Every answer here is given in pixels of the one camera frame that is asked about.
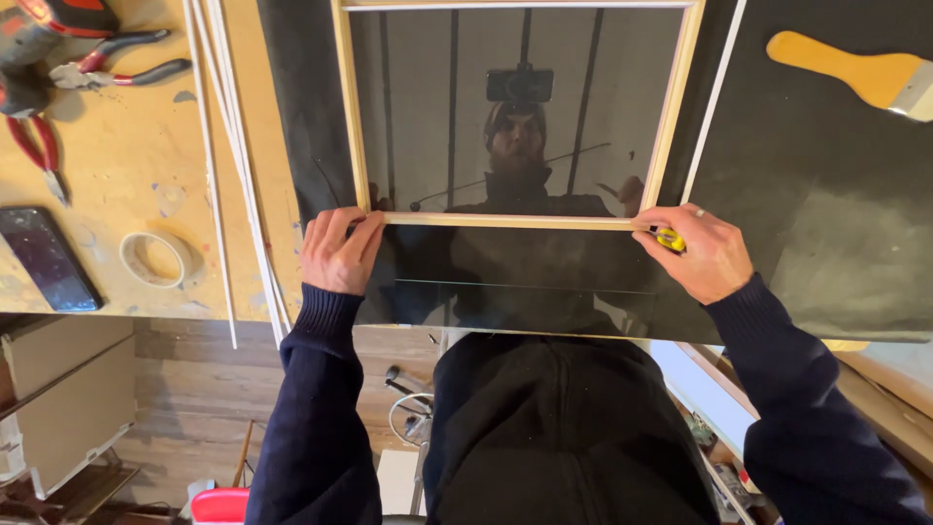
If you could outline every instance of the masking tape roll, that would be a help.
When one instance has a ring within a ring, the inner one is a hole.
[[[178,277],[162,277],[139,258],[141,243],[150,240],[168,247],[178,264]],[[134,277],[156,288],[174,288],[191,274],[191,252],[178,237],[161,230],[136,232],[123,237],[119,247],[119,258],[123,267]]]

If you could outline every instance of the red pliers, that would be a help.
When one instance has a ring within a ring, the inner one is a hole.
[[[42,144],[41,148],[29,137],[29,133],[26,131],[27,121],[31,122],[35,127],[35,132],[39,135]],[[29,157],[29,160],[33,161],[33,164],[42,170],[42,178],[45,179],[46,186],[49,187],[52,195],[58,198],[62,206],[68,207],[68,192],[62,182],[62,176],[58,172],[58,141],[55,140],[55,134],[49,124],[40,115],[34,114],[24,119],[7,117],[7,127],[17,146]]]
[[[164,39],[172,32],[168,29],[159,31],[137,31],[113,35],[94,48],[77,62],[62,64],[49,72],[49,78],[58,88],[66,90],[97,89],[102,86],[146,86],[181,73],[191,68],[191,61],[184,58],[170,60],[137,75],[114,75],[98,71],[110,55],[119,50],[138,44],[152,44]]]

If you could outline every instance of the wooden frame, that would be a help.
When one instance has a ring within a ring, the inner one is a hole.
[[[363,147],[363,126],[360,118],[359,93],[353,40],[350,35],[351,11],[386,11],[400,9],[462,9],[489,7],[657,7],[682,8],[684,17],[668,77],[661,120],[655,134],[648,177],[640,209],[654,206],[661,189],[661,179],[671,150],[677,115],[687,85],[687,75],[693,58],[703,8],[706,0],[331,0],[334,36],[337,41],[337,61],[341,74],[343,109],[350,144],[350,161],[354,172],[357,205],[370,211],[369,178],[366,152]],[[559,217],[529,215],[487,215],[468,213],[386,212],[387,224],[423,224],[440,226],[486,226],[507,228],[545,228],[565,230],[634,230],[631,220],[612,217]]]

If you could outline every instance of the right hand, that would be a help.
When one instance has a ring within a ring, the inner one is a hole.
[[[715,303],[742,288],[753,274],[742,232],[708,211],[686,203],[677,207],[655,206],[638,214],[632,225],[671,228],[687,243],[687,252],[676,255],[646,232],[633,232],[668,275],[704,305]]]
[[[350,224],[362,220],[347,238]],[[368,216],[342,207],[317,214],[308,222],[301,248],[301,279],[321,290],[363,295],[383,241],[383,212]]]

